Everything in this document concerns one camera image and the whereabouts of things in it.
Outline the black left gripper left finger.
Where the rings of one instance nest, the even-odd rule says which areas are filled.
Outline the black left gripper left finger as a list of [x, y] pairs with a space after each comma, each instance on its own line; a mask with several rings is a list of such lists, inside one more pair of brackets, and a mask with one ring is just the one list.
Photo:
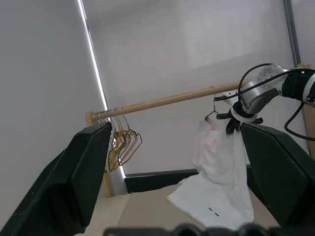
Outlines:
[[89, 226], [102, 184], [111, 124], [84, 128], [41, 172], [0, 236], [74, 236]]

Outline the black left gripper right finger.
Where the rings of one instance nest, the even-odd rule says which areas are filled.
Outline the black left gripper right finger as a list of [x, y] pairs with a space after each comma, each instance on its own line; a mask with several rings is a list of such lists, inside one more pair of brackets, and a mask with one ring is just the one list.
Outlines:
[[289, 135], [243, 124], [253, 178], [280, 226], [315, 226], [315, 160]]

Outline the green wire hanger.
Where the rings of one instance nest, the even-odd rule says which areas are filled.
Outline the green wire hanger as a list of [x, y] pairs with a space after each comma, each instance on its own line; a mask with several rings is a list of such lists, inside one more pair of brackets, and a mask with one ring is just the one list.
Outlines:
[[214, 98], [213, 98], [213, 111], [211, 111], [208, 115], [205, 116], [205, 118], [204, 118], [205, 121], [208, 121], [209, 116], [212, 115], [212, 114], [216, 114], [216, 117], [218, 117], [218, 115], [219, 115], [219, 113], [216, 110], [216, 105], [215, 105], [216, 91], [215, 91], [215, 88], [213, 86], [210, 86], [210, 88], [212, 88], [213, 95], [214, 95]]

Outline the white shorts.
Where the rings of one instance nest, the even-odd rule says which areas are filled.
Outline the white shorts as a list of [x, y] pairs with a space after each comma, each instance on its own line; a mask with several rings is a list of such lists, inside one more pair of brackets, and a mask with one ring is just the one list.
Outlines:
[[254, 212], [242, 135], [227, 135], [226, 125], [215, 118], [199, 122], [192, 155], [198, 173], [180, 181], [167, 199], [207, 228], [234, 230], [252, 223]]

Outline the wooden rack rod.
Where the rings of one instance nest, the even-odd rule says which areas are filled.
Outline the wooden rack rod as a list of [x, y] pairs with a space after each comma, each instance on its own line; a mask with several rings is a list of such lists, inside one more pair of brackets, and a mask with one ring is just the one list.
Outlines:
[[196, 99], [196, 98], [200, 98], [204, 96], [214, 95], [215, 92], [221, 93], [221, 92], [226, 92], [230, 90], [235, 90], [238, 88], [238, 84], [239, 84], [238, 82], [232, 82], [232, 83], [220, 85], [214, 88], [210, 86], [209, 88], [204, 88], [204, 89], [199, 89], [199, 90], [195, 90], [191, 92], [168, 96], [168, 97], [164, 97], [164, 98], [160, 98], [160, 99], [156, 99], [156, 100], [152, 100], [148, 102], [128, 105], [121, 108], [114, 108], [114, 109], [109, 109], [106, 111], [101, 111], [101, 112], [96, 112], [96, 113], [89, 112], [86, 115], [87, 124], [88, 126], [91, 126], [91, 125], [96, 124], [97, 121], [105, 119], [105, 118], [134, 113], [134, 112], [147, 110], [147, 109], [151, 109], [155, 107], [160, 107], [160, 106], [178, 103], [182, 101], [192, 100], [192, 99]]

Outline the black window frame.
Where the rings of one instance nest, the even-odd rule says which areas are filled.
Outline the black window frame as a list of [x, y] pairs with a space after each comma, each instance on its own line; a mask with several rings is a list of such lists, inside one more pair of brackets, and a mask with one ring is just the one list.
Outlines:
[[174, 185], [196, 174], [198, 174], [196, 169], [127, 174], [124, 181], [128, 193], [137, 193]]

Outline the grey window frame bar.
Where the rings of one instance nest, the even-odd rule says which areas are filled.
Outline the grey window frame bar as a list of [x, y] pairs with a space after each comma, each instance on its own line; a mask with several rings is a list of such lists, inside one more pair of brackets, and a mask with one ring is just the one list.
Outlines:
[[299, 52], [295, 21], [293, 16], [292, 2], [291, 0], [283, 0], [285, 19], [287, 24], [288, 36], [291, 46], [291, 53], [293, 58], [293, 64], [295, 67], [301, 63], [301, 57]]

